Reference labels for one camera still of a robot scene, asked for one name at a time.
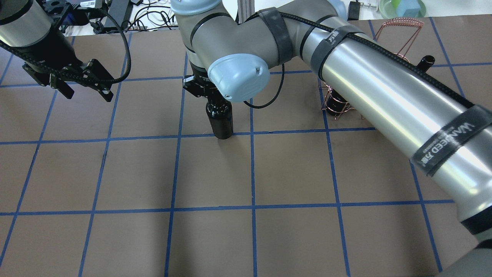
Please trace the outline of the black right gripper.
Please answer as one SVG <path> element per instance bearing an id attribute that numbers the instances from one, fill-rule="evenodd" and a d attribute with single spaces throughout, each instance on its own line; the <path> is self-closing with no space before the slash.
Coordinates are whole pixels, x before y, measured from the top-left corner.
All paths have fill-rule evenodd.
<path id="1" fill-rule="evenodd" d="M 186 75 L 182 80 L 183 89 L 195 97 L 205 97 L 208 99 L 221 97 L 218 88 L 208 78 L 195 75 Z"/>

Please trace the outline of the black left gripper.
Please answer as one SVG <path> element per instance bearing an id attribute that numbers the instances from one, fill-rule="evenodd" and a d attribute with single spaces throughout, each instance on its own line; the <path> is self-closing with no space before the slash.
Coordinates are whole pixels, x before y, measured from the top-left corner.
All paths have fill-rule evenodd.
<path id="1" fill-rule="evenodd" d="M 96 58 L 80 65 L 63 65 L 61 68 L 50 67 L 43 62 L 24 62 L 22 68 L 36 84 L 57 89 L 66 99 L 72 99 L 75 94 L 68 82 L 75 82 L 98 91 L 106 102 L 112 102 L 114 94 L 111 88 L 116 78 Z"/>

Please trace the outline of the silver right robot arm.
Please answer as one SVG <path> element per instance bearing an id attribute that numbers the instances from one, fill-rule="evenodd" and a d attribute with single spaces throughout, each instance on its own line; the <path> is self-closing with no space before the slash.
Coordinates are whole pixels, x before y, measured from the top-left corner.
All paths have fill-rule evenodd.
<path id="1" fill-rule="evenodd" d="M 173 0 L 171 9 L 199 84 L 223 100 L 253 98 L 269 69 L 300 57 L 456 203 L 479 243 L 439 276 L 491 276 L 490 110 L 382 48 L 327 0 L 294 0 L 241 24 L 220 0 Z"/>

